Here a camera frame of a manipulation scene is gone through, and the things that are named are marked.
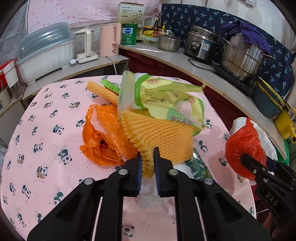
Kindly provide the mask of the pink electric kettle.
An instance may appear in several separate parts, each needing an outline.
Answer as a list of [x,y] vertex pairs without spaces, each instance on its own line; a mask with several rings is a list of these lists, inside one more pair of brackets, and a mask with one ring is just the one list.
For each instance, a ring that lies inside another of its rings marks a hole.
[[99,56],[112,57],[118,55],[121,42],[121,24],[104,24],[100,26]]

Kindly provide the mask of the steel rice cooker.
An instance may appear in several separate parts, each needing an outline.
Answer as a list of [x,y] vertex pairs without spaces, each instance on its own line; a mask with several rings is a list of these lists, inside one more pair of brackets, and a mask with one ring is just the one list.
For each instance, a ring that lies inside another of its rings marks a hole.
[[192,26],[184,54],[198,61],[212,63],[218,48],[218,35],[205,28]]

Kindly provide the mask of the pink panda tablecloth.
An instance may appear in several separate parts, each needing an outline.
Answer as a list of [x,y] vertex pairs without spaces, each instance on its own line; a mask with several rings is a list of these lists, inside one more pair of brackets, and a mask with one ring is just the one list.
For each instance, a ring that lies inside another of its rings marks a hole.
[[[105,101],[87,90],[88,78],[56,82],[33,99],[12,135],[1,175],[1,207],[22,238],[81,181],[108,177],[115,169],[98,166],[80,151],[87,110]],[[229,132],[206,96],[205,128],[194,148],[213,179],[251,215],[256,215],[248,180],[240,179],[225,159]],[[177,168],[193,177],[182,163]]]

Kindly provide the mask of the green tin can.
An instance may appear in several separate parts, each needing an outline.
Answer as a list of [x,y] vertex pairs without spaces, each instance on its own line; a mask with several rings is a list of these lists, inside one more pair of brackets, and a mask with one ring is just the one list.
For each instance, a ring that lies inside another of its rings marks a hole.
[[137,42],[137,24],[121,25],[121,44],[135,45]]

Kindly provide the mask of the black induction cooktop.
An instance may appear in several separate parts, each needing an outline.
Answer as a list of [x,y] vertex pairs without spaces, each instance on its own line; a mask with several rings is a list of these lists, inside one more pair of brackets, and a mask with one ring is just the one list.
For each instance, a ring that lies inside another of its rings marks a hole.
[[228,72],[226,72],[221,66],[219,65],[212,65],[214,68],[214,71],[216,75],[220,76],[224,80],[226,80],[228,83],[239,89],[242,93],[244,93],[246,96],[251,97],[253,94],[253,87],[248,84],[244,84],[239,79],[235,78]]

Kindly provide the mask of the purple cloth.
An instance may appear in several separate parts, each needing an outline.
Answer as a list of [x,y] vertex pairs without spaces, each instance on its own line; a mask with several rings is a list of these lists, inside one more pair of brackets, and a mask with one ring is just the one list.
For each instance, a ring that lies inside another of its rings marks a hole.
[[254,44],[268,54],[271,54],[267,40],[262,36],[262,34],[260,34],[260,32],[258,32],[258,30],[255,29],[254,26],[245,21],[237,20],[233,23],[223,25],[221,27],[219,38],[224,37],[225,34],[232,36],[236,33],[242,34],[244,43]]

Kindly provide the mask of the blue patterned curtain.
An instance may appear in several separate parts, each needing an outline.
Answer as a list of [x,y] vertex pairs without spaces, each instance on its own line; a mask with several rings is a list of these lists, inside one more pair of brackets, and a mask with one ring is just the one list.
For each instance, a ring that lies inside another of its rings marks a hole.
[[[161,10],[161,22],[166,24],[166,29],[182,40],[182,48],[186,45],[188,32],[192,26],[202,27],[219,35],[223,25],[236,21],[242,21],[242,19],[230,13],[203,6],[163,4]],[[268,32],[256,25],[253,26],[266,39],[270,55],[273,57],[271,61],[264,61],[258,75],[282,98],[287,98],[295,82],[292,71],[295,54]]]

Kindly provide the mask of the small yellow foam net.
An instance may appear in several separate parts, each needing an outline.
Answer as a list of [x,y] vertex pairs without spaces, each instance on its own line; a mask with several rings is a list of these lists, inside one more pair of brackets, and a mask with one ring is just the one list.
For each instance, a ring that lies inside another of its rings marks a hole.
[[94,81],[88,81],[87,89],[105,101],[112,103],[115,106],[118,105],[118,95],[116,95],[111,90],[99,85],[98,83]]

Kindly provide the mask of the small steel pot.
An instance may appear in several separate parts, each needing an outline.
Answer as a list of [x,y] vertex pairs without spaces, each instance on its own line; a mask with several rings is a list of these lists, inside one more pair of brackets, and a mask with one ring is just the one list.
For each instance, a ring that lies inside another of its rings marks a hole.
[[173,35],[159,35],[157,46],[160,50],[177,52],[181,45],[181,39]]

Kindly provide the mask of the white cardboard box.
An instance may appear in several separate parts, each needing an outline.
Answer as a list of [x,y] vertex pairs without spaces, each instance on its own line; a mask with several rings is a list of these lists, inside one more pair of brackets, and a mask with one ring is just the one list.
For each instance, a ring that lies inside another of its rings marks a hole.
[[144,21],[144,5],[120,2],[117,5],[116,23],[142,24]]

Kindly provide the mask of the yellow green tissue package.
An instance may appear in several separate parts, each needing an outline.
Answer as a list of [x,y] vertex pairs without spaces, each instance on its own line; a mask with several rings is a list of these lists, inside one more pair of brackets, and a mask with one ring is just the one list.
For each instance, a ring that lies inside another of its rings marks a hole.
[[125,71],[121,79],[117,114],[132,111],[160,120],[193,126],[193,135],[204,129],[205,105],[192,95],[203,86],[174,82],[147,73]]

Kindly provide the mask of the large steel steamer pot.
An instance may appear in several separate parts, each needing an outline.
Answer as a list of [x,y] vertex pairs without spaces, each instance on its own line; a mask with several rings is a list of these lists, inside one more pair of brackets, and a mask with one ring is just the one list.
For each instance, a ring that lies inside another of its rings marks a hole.
[[273,60],[257,45],[243,42],[241,33],[234,34],[229,41],[224,38],[220,41],[224,45],[221,67],[239,81],[250,81],[265,60]]

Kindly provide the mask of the glass electric kettle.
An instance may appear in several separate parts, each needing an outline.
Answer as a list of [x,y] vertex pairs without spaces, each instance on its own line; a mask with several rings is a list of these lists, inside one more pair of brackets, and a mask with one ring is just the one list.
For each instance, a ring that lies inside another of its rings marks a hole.
[[74,32],[74,53],[78,64],[98,59],[94,45],[94,29],[82,29]]

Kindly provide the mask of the red white container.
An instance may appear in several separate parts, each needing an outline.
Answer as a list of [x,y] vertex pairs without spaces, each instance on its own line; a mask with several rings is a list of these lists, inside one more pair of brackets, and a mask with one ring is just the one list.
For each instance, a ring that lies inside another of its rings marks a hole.
[[1,72],[4,74],[8,88],[13,98],[19,98],[26,85],[20,76],[18,67],[16,65],[16,59],[8,60],[3,65],[1,65]]

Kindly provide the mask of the white paper towel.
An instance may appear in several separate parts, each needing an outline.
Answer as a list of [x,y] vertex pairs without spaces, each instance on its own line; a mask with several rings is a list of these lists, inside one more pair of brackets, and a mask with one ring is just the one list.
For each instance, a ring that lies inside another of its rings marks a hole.
[[161,198],[158,195],[156,174],[151,178],[142,178],[140,193],[139,196],[135,198],[135,201],[144,209],[155,206],[159,207],[166,204],[174,205],[173,197]]

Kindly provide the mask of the orange plastic snack bag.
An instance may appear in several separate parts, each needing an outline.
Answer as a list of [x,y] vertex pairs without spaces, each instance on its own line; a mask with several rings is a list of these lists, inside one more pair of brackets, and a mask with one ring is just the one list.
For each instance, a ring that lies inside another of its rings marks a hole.
[[137,156],[113,104],[90,105],[83,126],[81,152],[99,166],[117,166]]

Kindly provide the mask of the dark blue basin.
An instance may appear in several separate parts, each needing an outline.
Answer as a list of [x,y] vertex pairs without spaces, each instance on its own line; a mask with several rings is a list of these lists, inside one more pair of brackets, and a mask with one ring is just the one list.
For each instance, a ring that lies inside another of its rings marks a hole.
[[285,106],[280,95],[260,77],[254,84],[251,99],[259,111],[269,119],[276,117]]

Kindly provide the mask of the yellow foam fruit net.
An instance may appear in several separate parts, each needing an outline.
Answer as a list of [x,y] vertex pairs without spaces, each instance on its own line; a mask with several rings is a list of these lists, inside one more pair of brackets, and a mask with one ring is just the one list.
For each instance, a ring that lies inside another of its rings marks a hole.
[[132,142],[142,156],[142,175],[151,178],[154,175],[154,148],[159,148],[162,158],[172,164],[188,161],[193,156],[193,126],[151,118],[125,110],[120,122],[127,139]]

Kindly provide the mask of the red plastic bag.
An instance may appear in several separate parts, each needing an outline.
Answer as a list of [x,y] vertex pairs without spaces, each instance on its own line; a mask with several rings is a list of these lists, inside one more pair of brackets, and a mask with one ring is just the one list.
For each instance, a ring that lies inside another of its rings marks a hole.
[[261,146],[257,130],[253,127],[250,118],[246,119],[246,124],[234,133],[226,142],[226,161],[235,173],[254,181],[255,175],[252,171],[243,167],[240,158],[243,154],[248,154],[264,167],[266,167],[267,156]]

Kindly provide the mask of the green wrapper strip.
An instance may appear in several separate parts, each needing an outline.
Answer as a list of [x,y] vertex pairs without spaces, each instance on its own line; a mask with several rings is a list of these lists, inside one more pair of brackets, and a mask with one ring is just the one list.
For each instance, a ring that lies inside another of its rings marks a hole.
[[113,93],[119,95],[120,92],[120,84],[119,83],[113,83],[108,81],[107,79],[103,78],[101,80],[101,83],[103,84],[103,86],[107,89],[109,89],[110,91],[112,91]]

